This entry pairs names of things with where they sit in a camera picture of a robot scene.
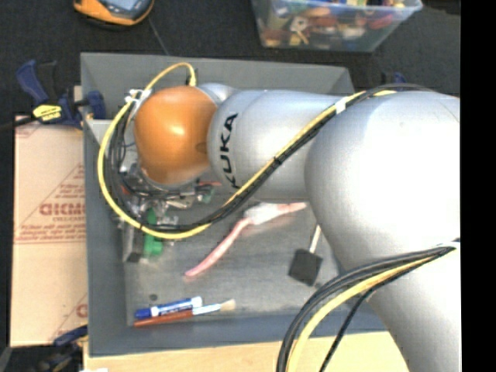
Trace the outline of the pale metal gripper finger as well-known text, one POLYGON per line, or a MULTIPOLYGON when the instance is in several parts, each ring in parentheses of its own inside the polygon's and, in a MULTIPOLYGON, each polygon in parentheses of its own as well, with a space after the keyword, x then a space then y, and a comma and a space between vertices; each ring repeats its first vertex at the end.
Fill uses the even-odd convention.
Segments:
POLYGON ((137 263, 141 260, 144 253, 144 235, 143 232, 134 229, 131 238, 131 261, 137 263))
POLYGON ((122 218, 117 219, 117 229, 122 241, 122 261, 126 262, 133 251, 134 227, 122 218))

